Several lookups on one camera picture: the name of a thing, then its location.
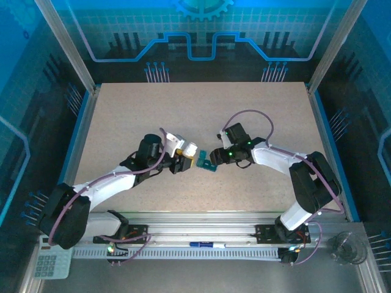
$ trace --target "beige table surface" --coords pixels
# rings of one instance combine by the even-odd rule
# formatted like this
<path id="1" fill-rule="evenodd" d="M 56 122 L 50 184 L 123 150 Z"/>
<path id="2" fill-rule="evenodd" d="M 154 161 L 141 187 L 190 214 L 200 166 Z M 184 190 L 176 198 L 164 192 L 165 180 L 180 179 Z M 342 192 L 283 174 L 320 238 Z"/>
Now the beige table surface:
<path id="1" fill-rule="evenodd" d="M 209 82 L 103 84 L 93 113 L 75 184 L 95 179 L 138 149 L 159 127 L 212 151 L 216 134 L 235 112 L 258 109 L 274 121 L 271 143 L 302 153 L 324 153 L 302 82 Z M 268 121 L 242 114 L 251 137 L 266 137 Z M 291 181 L 265 166 L 241 170 L 234 164 L 216 173 L 193 167 L 144 181 L 106 200 L 94 211 L 284 211 L 294 202 Z"/>

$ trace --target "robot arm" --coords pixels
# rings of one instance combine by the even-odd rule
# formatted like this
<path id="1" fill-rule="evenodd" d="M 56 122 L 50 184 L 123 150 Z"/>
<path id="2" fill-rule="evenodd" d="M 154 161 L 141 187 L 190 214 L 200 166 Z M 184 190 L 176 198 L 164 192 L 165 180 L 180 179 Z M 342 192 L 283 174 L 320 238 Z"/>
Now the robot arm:
<path id="1" fill-rule="evenodd" d="M 340 194 L 341 187 L 325 157 L 319 153 L 294 153 L 283 148 L 267 145 L 265 139 L 251 139 L 240 123 L 217 135 L 223 147 L 210 154 L 212 164 L 231 164 L 248 161 L 250 164 L 265 165 L 291 178 L 296 201 L 276 219 L 276 232 L 283 241 L 305 223 L 314 213 L 332 201 L 324 184 L 300 157 L 307 159 L 321 173 L 334 194 Z"/>
<path id="2" fill-rule="evenodd" d="M 197 146 L 171 133 L 166 133 L 166 139 L 164 154 L 160 151 L 161 138 L 154 134 L 147 134 L 141 140 L 139 149 L 113 171 L 94 181 L 73 187 L 65 183 L 56 186 L 37 219 L 38 228 L 49 235 L 64 206 L 78 192 L 85 190 L 72 203 L 60 221 L 53 241 L 62 248 L 68 249 L 79 242 L 83 236 L 116 235 L 120 237 L 122 234 L 120 227 L 127 226 L 126 219 L 114 211 L 99 214 L 90 214 L 90 211 L 115 194 L 136 187 L 146 179 L 160 174 L 165 168 L 173 174 L 188 170 L 192 165 Z"/>

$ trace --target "glass panel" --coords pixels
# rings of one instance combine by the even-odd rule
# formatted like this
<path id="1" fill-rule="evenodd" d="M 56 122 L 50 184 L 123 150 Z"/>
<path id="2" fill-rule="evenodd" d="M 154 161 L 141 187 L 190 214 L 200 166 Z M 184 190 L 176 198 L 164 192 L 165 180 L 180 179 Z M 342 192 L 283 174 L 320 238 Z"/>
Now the glass panel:
<path id="1" fill-rule="evenodd" d="M 309 81 L 349 3 L 54 1 L 97 83 Z"/>
<path id="2" fill-rule="evenodd" d="M 382 230 L 390 234 L 390 1 L 367 2 L 319 93 L 368 235 Z"/>
<path id="3" fill-rule="evenodd" d="M 56 185 L 84 89 L 33 0 L 0 1 L 0 27 L 0 292 L 15 292 L 38 235 L 30 192 Z"/>

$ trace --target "pen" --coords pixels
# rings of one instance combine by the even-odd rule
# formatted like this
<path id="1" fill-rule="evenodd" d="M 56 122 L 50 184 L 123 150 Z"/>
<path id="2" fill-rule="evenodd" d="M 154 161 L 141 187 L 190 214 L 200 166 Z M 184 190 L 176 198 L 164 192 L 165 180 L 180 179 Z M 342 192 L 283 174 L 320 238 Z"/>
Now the pen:
<path id="1" fill-rule="evenodd" d="M 190 242 L 190 247 L 225 248 L 222 242 Z"/>

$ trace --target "calculator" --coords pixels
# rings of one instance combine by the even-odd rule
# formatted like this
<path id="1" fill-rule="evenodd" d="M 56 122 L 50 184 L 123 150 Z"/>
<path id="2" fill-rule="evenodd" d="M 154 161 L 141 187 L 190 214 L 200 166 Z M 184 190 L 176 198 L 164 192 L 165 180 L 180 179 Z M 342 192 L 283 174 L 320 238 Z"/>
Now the calculator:
<path id="1" fill-rule="evenodd" d="M 34 278 L 45 280 L 65 279 L 69 274 L 73 248 L 65 250 L 60 245 L 50 246 L 48 240 L 48 236 L 40 236 Z"/>

